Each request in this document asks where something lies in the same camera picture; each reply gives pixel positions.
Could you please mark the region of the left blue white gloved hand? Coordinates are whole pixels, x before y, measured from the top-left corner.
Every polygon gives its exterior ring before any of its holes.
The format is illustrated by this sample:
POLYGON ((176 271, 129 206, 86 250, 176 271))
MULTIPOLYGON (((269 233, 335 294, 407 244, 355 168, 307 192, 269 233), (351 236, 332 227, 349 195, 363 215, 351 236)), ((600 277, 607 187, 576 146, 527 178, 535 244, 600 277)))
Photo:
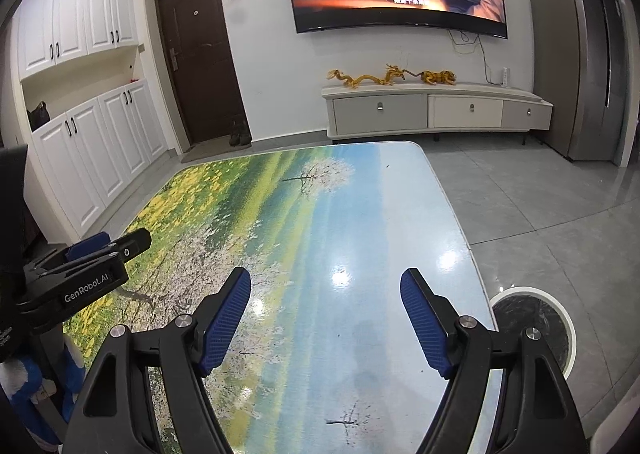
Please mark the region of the left blue white gloved hand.
POLYGON ((38 364, 30 358, 6 360, 1 363, 1 387, 8 397, 12 411, 35 441, 47 453, 58 453, 63 441, 42 415, 39 405, 52 410, 52 396, 62 396, 61 418, 70 421, 75 402, 85 382, 84 358, 73 339, 63 333, 62 352, 53 366, 58 370, 61 389, 52 379, 45 378, 38 364))

